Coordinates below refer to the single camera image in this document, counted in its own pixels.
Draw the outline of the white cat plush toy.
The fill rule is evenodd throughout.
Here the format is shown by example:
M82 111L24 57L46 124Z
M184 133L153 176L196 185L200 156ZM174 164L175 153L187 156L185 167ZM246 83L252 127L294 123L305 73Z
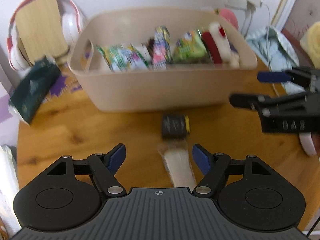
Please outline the white cat plush toy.
M231 49L224 28L219 22L211 22L203 32L201 40L207 48L214 64L228 64L231 68L240 67L240 57Z

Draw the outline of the blue white patterned card box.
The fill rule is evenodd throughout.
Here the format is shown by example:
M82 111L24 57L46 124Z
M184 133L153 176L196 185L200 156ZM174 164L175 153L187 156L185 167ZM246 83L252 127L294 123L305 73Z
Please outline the blue white patterned card box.
M152 50L152 65L154 69L165 69L172 63L170 50L170 34L166 26L155 28Z

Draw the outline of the white round device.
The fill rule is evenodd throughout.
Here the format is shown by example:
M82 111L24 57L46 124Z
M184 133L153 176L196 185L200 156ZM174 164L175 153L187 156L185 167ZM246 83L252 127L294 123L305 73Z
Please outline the white round device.
M300 144L306 155L313 157L317 155L317 151L312 139L311 133L300 133L299 134Z

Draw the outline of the yellow towel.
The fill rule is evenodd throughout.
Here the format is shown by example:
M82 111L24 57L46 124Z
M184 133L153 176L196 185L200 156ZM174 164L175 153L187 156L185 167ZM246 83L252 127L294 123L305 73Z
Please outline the yellow towel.
M320 22L315 22L300 39L300 46L310 57L315 68L319 68Z

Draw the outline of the clear wrapped white packet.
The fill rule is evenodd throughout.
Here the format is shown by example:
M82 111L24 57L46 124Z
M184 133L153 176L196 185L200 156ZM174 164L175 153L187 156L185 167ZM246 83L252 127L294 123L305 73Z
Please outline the clear wrapped white packet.
M188 187L193 191L196 179L189 160L188 144L185 140L170 140L158 145L164 167L174 187Z

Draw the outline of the light blue quilted cloth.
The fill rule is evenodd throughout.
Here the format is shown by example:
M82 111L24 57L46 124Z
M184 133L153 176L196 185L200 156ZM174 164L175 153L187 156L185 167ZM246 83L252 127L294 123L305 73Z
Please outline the light blue quilted cloth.
M300 65L291 43L273 27L248 34L246 42L271 71L289 70Z

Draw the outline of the black yellow small box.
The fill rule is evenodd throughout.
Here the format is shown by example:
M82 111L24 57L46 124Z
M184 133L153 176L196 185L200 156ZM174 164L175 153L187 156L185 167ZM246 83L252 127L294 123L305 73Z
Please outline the black yellow small box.
M161 129L162 139L184 139L190 134L190 121L187 115L164 115Z

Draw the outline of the beige plastic storage basket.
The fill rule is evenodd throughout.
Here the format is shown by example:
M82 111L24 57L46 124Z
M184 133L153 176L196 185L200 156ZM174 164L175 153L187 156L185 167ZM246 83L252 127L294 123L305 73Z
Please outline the beige plastic storage basket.
M113 72L100 53L84 60L87 42L100 46L140 45L158 26L167 27L171 43L186 32L221 24L240 57L239 68L227 64L169 65L164 70ZM245 77L257 67L257 57L242 35L212 11L173 7L130 8L91 18L71 47L68 66L97 109L144 112L207 106L241 91Z

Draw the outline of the purple flower table mat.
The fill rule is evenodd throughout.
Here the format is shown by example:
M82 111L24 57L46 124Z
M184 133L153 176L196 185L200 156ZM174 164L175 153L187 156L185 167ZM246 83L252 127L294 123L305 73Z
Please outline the purple flower table mat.
M50 88L43 103L57 99L63 94L72 94L78 90L82 90L80 83L67 64L60 65L59 68L61 70L60 76Z

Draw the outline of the green snack packet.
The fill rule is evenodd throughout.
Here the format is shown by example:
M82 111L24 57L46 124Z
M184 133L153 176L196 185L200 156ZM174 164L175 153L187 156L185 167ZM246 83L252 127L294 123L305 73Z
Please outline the green snack packet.
M201 63L210 59L206 46L202 42L202 30L194 29L185 33L176 42L172 52L174 64Z

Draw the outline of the pink hamburger plush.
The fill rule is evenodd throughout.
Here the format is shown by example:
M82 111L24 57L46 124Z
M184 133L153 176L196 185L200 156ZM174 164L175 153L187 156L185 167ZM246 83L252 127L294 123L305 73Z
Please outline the pink hamburger plush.
M215 13L228 21L235 29L239 29L238 19L234 12L227 8L217 8Z

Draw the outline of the dark green tissue pack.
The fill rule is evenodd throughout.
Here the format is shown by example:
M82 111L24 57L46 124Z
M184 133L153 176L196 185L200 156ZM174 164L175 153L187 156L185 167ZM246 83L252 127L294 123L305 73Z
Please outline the dark green tissue pack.
M61 75L61 70L51 56L44 56L35 62L29 73L12 93L8 110L22 122L30 124L36 111L52 85Z

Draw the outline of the colourful snack packet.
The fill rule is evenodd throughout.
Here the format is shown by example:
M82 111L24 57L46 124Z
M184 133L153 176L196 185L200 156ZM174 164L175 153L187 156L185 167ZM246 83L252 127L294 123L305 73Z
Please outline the colourful snack packet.
M149 69L152 58L146 46L133 46L130 43L112 46L95 46L102 54L112 72Z

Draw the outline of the white red headphones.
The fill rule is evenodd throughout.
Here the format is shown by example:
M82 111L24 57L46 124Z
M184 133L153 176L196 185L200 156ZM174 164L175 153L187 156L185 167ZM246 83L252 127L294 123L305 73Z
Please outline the white red headphones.
M9 21L7 36L8 62L11 68L17 72L24 71L35 65L31 64L26 55L15 23L15 15L18 9L31 1L32 0L23 0L18 5ZM63 35L70 48L70 46L77 40L80 33L84 29L86 18L73 0L57 0L57 3L61 15L61 26Z

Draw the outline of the wooden headphone stand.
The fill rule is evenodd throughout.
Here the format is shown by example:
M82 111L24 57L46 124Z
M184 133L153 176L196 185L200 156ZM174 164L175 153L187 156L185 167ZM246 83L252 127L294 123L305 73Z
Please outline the wooden headphone stand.
M31 64L45 55L58 58L68 52L57 0L28 2L16 12L15 23Z

